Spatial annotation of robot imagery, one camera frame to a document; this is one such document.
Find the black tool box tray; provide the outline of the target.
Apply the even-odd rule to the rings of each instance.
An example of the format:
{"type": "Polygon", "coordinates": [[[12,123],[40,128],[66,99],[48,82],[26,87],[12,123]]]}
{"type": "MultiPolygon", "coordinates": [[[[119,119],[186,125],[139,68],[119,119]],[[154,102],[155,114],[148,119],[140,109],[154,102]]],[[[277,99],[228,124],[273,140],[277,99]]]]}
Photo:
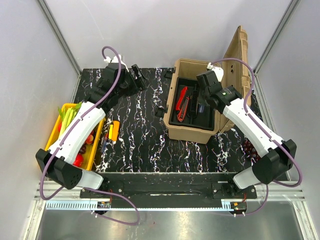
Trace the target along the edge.
{"type": "Polygon", "coordinates": [[[178,77],[176,86],[174,89],[172,108],[169,114],[169,124],[179,127],[190,127],[201,130],[212,131],[214,129],[215,111],[210,106],[205,106],[204,113],[199,113],[199,105],[202,105],[198,101],[200,87],[197,80],[178,77]],[[187,112],[183,122],[179,122],[177,115],[179,111],[176,111],[176,103],[179,98],[180,91],[185,86],[188,87],[188,91],[185,95],[189,97],[187,112]]]}

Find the tan plastic tool box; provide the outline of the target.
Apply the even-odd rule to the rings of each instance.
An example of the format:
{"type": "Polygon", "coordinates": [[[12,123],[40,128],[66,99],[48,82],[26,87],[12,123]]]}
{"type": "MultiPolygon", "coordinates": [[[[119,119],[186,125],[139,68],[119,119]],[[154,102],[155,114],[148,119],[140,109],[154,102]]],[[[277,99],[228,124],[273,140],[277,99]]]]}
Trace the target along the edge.
{"type": "MultiPolygon", "coordinates": [[[[245,66],[248,62],[248,35],[242,26],[238,26],[230,45],[224,55],[222,63],[216,63],[215,66],[221,67],[224,75],[221,81],[222,87],[233,86],[242,97],[247,99],[247,104],[251,104],[251,80],[249,70],[245,66]]],[[[207,61],[180,58],[174,64],[174,73],[170,77],[170,90],[166,101],[166,113],[163,121],[168,130],[171,140],[183,140],[206,144],[211,136],[217,133],[223,133],[230,130],[234,123],[224,115],[214,109],[214,129],[203,130],[194,127],[176,126],[169,124],[170,111],[174,100],[174,91],[177,78],[187,78],[196,80],[196,76],[207,71],[207,61]]]]}

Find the red handled pliers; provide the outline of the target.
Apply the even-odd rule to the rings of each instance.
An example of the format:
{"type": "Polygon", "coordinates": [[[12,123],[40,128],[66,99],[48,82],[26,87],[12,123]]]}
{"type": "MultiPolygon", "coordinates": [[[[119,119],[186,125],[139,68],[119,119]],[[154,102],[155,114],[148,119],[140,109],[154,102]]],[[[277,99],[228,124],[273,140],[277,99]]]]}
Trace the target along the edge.
{"type": "Polygon", "coordinates": [[[189,104],[189,97],[186,97],[184,102],[183,102],[183,105],[177,115],[177,120],[182,123],[185,119],[185,116],[187,114],[187,109],[188,109],[188,104],[189,104]]]}

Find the yellow utility knife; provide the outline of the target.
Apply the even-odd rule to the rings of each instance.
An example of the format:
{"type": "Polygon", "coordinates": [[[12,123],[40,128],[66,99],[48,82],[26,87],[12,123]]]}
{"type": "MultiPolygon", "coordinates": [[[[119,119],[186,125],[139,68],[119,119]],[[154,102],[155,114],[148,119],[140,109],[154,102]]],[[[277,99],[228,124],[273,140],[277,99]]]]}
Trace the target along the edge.
{"type": "Polygon", "coordinates": [[[113,121],[112,134],[111,134],[111,140],[113,142],[117,141],[118,135],[119,135],[119,131],[120,131],[120,122],[118,120],[114,120],[113,121]]]}

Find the yellow handled screwdriver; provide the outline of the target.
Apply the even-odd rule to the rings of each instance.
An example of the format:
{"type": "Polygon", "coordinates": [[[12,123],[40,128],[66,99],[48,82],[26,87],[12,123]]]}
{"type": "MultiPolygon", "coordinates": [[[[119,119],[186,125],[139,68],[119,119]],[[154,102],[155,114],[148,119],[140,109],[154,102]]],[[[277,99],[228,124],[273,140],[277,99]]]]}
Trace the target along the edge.
{"type": "Polygon", "coordinates": [[[113,124],[110,124],[109,126],[109,130],[108,130],[108,138],[111,139],[112,138],[112,134],[113,134],[113,124]]]}

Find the small blue red screwdriver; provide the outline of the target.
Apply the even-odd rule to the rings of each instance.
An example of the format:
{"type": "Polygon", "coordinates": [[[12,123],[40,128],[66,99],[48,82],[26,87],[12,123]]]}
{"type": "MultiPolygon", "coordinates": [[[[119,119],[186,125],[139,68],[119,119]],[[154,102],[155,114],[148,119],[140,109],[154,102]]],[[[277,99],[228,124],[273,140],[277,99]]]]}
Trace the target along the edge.
{"type": "Polygon", "coordinates": [[[101,149],[100,149],[101,153],[103,153],[105,151],[107,143],[108,143],[108,140],[109,140],[109,133],[107,132],[105,134],[105,136],[103,137],[102,146],[101,146],[101,149]]]}

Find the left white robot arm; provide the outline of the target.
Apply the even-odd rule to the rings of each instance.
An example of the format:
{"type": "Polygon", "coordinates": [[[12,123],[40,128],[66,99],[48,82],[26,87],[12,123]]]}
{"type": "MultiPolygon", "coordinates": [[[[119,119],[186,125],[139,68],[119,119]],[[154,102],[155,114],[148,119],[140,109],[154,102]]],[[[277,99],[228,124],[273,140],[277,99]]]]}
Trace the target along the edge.
{"type": "Polygon", "coordinates": [[[35,155],[45,177],[70,190],[74,187],[91,188],[98,198],[107,195],[109,186],[104,178],[73,163],[89,134],[122,97],[143,91],[148,81],[134,64],[128,71],[123,64],[109,63],[102,70],[98,82],[88,92],[81,107],[65,132],[49,147],[35,155]]]}

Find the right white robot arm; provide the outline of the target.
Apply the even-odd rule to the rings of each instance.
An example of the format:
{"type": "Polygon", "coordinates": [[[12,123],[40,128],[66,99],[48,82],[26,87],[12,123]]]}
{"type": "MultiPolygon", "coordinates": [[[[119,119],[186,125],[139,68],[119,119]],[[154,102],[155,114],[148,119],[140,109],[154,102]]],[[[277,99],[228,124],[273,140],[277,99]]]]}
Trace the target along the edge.
{"type": "Polygon", "coordinates": [[[269,129],[248,107],[233,87],[224,88],[218,79],[220,67],[197,75],[199,95],[211,108],[231,120],[248,138],[260,159],[253,166],[237,173],[227,186],[228,194],[239,198],[246,188],[275,181],[294,166],[297,145],[283,140],[269,129]]]}

